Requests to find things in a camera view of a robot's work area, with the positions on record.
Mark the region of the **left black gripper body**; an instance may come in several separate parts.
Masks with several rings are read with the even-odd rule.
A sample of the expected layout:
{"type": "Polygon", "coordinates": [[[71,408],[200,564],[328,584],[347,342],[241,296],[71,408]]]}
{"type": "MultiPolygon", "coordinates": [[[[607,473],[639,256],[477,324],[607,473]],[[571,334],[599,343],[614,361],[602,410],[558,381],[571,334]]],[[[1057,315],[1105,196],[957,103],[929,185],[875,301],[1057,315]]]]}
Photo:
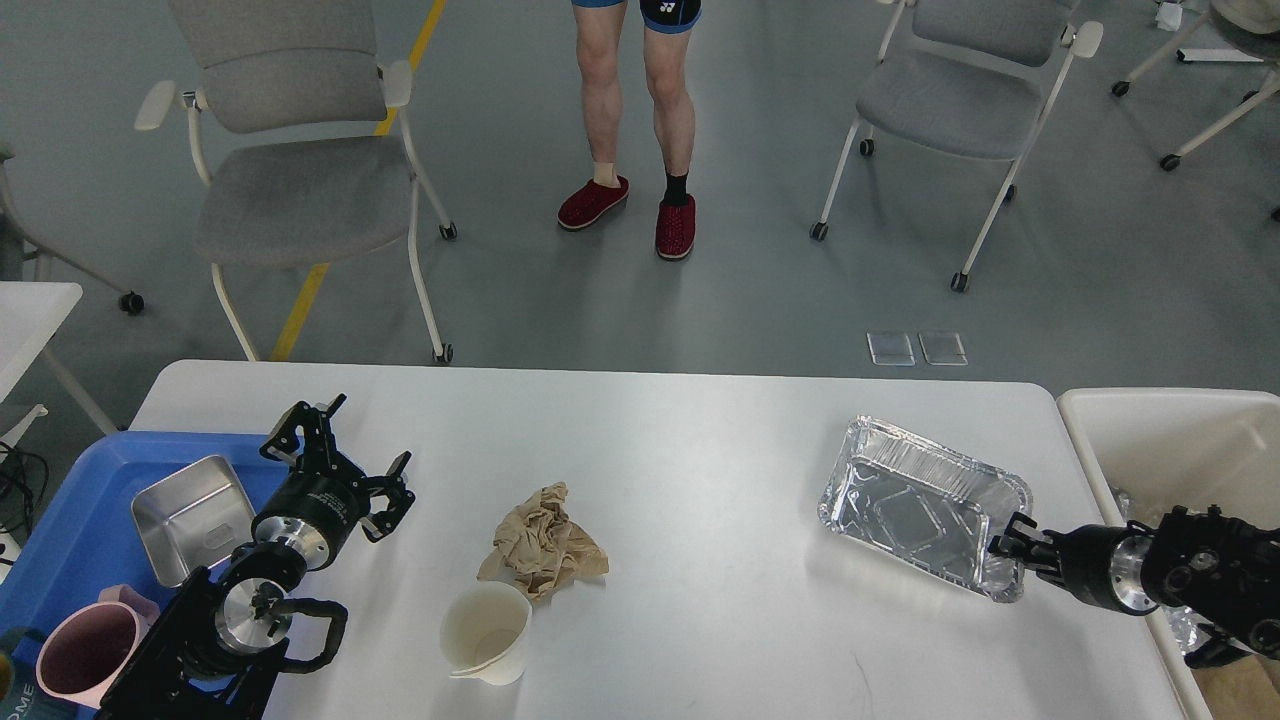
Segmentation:
{"type": "Polygon", "coordinates": [[[307,571],[321,570],[333,564],[356,527],[371,542],[387,536],[387,523],[371,510],[380,493],[358,471],[326,477],[294,469],[253,519],[252,539],[282,543],[302,557],[307,571]]]}

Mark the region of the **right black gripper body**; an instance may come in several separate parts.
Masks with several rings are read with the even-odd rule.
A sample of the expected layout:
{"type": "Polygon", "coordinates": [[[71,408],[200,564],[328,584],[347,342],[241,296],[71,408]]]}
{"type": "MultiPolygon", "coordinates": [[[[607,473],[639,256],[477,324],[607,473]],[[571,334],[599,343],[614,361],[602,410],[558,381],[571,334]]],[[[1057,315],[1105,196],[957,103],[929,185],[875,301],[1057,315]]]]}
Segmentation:
{"type": "Polygon", "coordinates": [[[1153,543],[1137,527],[1085,525],[1068,533],[1050,534],[1057,570],[1050,583],[1075,600],[1128,616],[1146,616],[1156,610],[1140,579],[1153,543]]]}

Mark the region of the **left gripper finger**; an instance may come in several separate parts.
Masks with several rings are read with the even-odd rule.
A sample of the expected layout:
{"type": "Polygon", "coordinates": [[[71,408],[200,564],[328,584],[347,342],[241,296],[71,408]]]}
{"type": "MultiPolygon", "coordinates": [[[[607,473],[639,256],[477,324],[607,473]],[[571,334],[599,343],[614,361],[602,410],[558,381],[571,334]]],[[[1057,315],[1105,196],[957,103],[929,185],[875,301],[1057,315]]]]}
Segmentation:
{"type": "Polygon", "coordinates": [[[376,543],[394,533],[404,515],[413,506],[415,493],[407,487],[404,470],[412,457],[411,451],[397,456],[383,475],[365,477],[362,492],[370,501],[385,498],[383,510],[367,512],[360,519],[364,534],[370,543],[376,543]]]}
{"type": "Polygon", "coordinates": [[[346,400],[346,395],[338,393],[329,404],[298,401],[282,415],[260,446],[260,456],[303,474],[335,477],[348,470],[349,460],[338,450],[332,430],[332,418],[346,400]]]}

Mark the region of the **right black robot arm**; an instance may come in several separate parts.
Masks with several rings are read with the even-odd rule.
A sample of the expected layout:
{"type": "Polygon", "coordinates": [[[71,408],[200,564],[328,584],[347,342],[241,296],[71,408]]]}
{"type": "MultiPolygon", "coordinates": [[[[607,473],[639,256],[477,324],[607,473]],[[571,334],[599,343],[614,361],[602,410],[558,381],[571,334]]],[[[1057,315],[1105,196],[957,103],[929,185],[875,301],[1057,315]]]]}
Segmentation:
{"type": "Polygon", "coordinates": [[[1279,653],[1277,530],[1212,505],[1176,506],[1157,527],[1084,525],[1039,530],[1015,512],[988,551],[1030,569],[1075,600],[1128,616],[1188,607],[1208,639],[1185,656],[1190,669],[1224,667],[1247,655],[1279,653]]]}

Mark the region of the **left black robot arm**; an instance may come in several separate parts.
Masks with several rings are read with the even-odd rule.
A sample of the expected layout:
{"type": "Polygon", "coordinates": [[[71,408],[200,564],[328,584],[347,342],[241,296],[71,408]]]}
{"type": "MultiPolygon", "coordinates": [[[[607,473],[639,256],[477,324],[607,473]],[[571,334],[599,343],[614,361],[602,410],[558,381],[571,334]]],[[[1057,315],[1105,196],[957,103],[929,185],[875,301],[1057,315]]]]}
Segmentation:
{"type": "Polygon", "coordinates": [[[310,674],[338,655],[346,606],[294,594],[329,568],[356,528],[393,533],[415,496],[410,452],[370,477],[338,450],[332,419],[344,404],[294,404],[260,447],[289,471],[251,523],[227,570],[196,568],[105,691],[100,719],[261,719],[276,679],[310,674]]]}

